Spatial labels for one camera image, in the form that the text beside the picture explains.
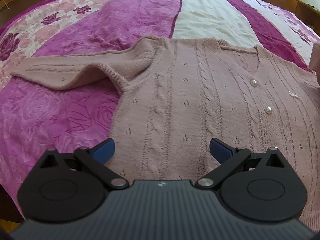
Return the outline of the purple floral bedspread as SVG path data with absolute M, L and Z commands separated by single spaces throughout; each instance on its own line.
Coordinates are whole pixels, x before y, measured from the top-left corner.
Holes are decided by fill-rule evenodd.
M 260 0 L 60 0 L 1 35 L 1 185 L 13 199 L 48 147 L 72 152 L 111 137 L 120 94 L 98 80 L 56 90 L 13 76 L 25 59 L 124 51 L 143 37 L 222 40 L 260 46 L 317 75 L 319 36 L 293 13 Z

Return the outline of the pink knitted cardigan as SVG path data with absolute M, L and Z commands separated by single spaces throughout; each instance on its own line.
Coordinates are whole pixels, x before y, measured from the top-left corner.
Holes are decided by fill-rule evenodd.
M 276 146 L 308 191 L 302 214 L 319 229 L 319 84 L 263 47 L 143 37 L 124 51 L 25 59 L 13 76 L 56 90 L 98 80 L 120 94 L 108 167 L 134 179 L 197 179 L 218 163 L 217 137 L 263 152 Z

